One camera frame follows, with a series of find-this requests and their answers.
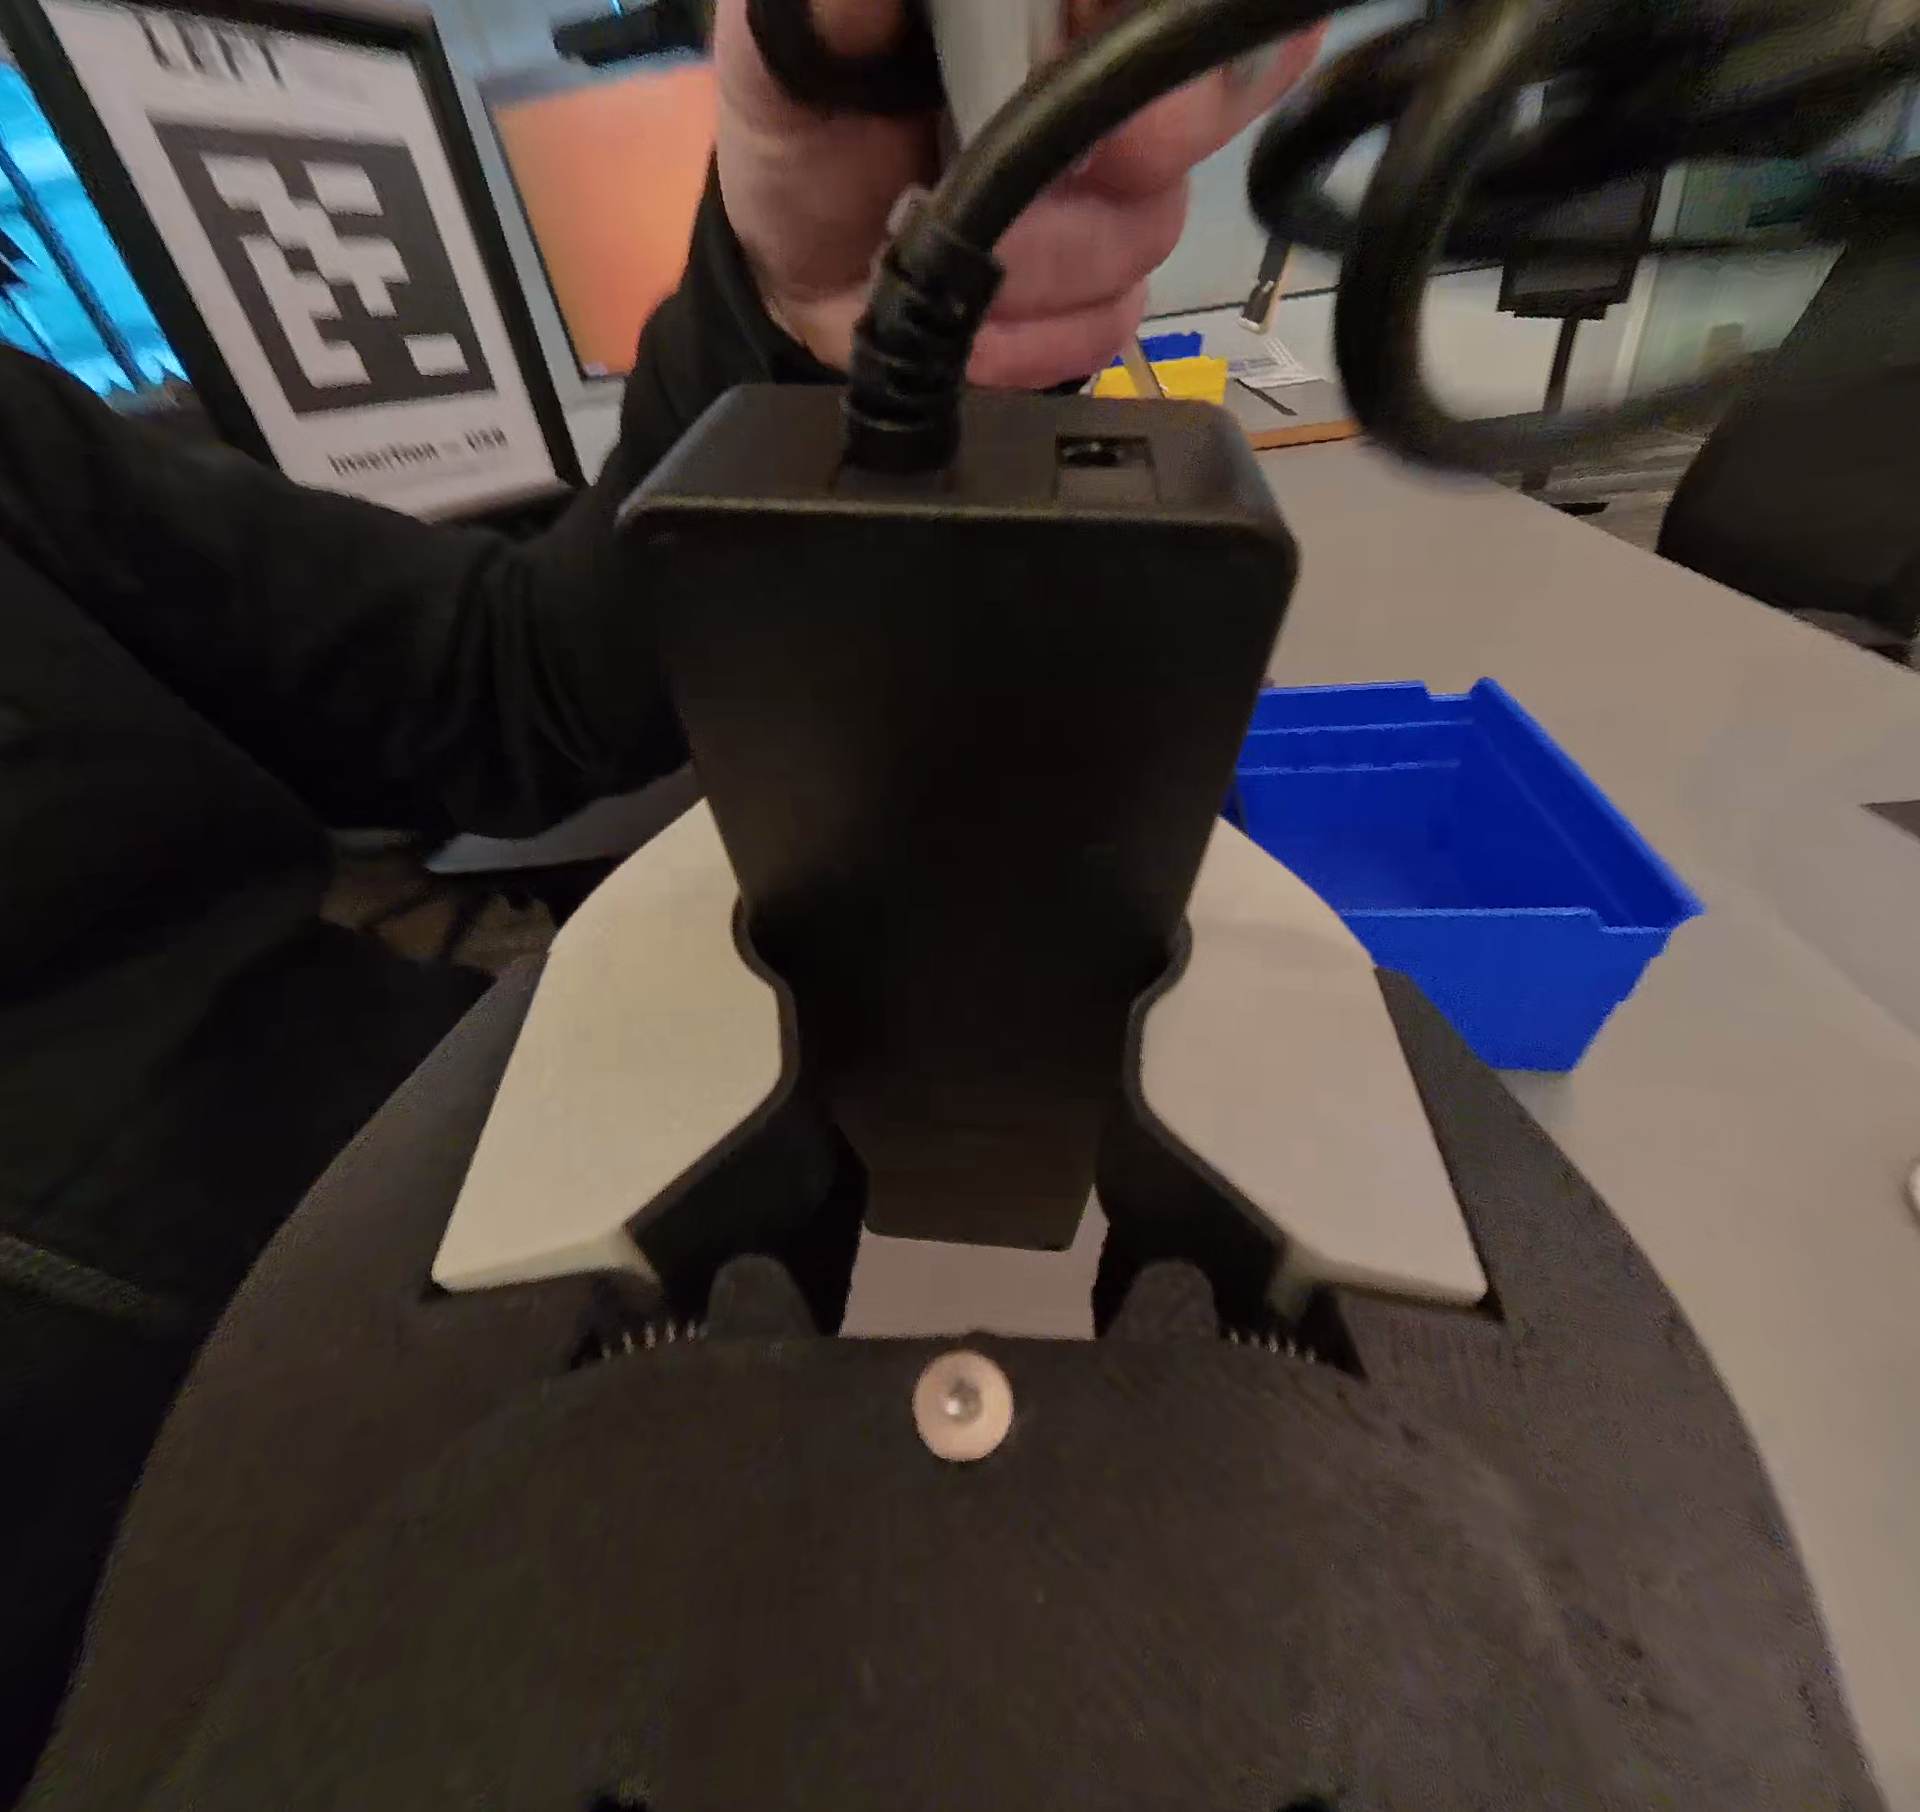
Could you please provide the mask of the person's torso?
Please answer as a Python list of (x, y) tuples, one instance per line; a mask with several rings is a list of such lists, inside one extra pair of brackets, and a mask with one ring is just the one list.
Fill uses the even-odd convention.
[(490, 988), (309, 919), (223, 980), (165, 951), (5, 1017), (2, 1766), (17, 1799), (120, 1513), (253, 1261)]

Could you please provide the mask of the black usb hub box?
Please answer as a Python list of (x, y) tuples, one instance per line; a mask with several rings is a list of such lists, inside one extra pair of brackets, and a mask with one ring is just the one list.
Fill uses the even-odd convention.
[(1066, 1248), (1297, 572), (1224, 407), (974, 392), (861, 472), (744, 383), (629, 514), (640, 608), (887, 1236)]

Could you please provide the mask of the black office chair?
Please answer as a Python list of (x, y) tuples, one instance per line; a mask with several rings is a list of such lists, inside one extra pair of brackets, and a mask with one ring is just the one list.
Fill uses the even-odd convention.
[(1849, 245), (1667, 500), (1655, 551), (1915, 664), (1917, 240)]

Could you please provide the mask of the framed printed tag sign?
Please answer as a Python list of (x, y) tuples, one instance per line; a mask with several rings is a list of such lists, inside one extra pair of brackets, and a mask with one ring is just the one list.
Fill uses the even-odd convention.
[(585, 484), (430, 10), (5, 0), (5, 43), (223, 441), (421, 519)]

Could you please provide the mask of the person's left forearm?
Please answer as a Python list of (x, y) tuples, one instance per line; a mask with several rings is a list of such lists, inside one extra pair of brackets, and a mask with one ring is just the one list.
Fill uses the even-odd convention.
[(829, 382), (719, 161), (601, 476), (540, 536), (301, 487), (5, 349), (5, 890), (157, 872), (211, 813), (518, 836), (684, 763), (614, 522), (710, 400)]

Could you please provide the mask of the monitor with blue screen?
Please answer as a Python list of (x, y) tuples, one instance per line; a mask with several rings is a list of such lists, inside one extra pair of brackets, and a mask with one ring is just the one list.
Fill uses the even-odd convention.
[(2, 337), (119, 409), (191, 397), (61, 133), (2, 51)]

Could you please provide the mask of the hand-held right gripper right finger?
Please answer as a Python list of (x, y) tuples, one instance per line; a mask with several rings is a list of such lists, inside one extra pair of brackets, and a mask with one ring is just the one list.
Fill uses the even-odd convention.
[(1100, 1147), (1096, 1327), (1160, 1262), (1200, 1271), (1246, 1330), (1328, 1287), (1480, 1308), (1489, 1281), (1358, 940), (1224, 818), (1183, 930)]

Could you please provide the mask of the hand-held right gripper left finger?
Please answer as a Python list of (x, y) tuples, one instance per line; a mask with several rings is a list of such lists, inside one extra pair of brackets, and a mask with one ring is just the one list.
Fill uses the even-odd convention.
[(691, 1314), (721, 1266), (764, 1254), (834, 1334), (861, 1203), (806, 1087), (794, 996), (756, 953), (697, 799), (555, 937), (432, 1280), (471, 1295), (611, 1274)]

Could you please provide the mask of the person's left hand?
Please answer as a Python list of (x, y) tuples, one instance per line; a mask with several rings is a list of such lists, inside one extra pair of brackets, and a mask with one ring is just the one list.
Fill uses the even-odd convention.
[[(806, 0), (829, 47), (893, 50), (908, 0)], [(1140, 325), (1148, 280), (1181, 240), (1190, 173), (1311, 69), (1325, 30), (1163, 95), (1055, 179), (998, 245), (1002, 281), (971, 380), (1079, 383)], [(942, 114), (817, 112), (768, 72), (747, 0), (718, 0), (715, 169), (761, 307), (813, 358), (848, 368), (900, 199), (942, 173)]]

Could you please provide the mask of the monitor with orange screen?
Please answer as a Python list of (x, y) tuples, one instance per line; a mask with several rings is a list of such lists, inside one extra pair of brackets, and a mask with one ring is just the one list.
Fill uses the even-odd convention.
[(486, 77), (480, 95), (577, 373), (624, 378), (688, 254), (715, 130), (710, 58), (555, 62)]

